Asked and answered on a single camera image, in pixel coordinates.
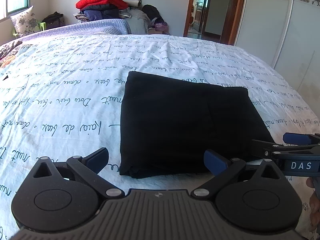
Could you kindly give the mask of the person right hand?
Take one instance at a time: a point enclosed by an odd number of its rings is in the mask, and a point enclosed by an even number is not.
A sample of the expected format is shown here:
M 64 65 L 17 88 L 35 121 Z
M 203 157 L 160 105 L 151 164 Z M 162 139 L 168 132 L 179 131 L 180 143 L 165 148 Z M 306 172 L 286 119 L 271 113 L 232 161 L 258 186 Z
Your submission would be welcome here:
M 311 208 L 311 214 L 310 214 L 311 225 L 317 226 L 319 224 L 319 199 L 315 191 L 310 197 L 309 204 Z

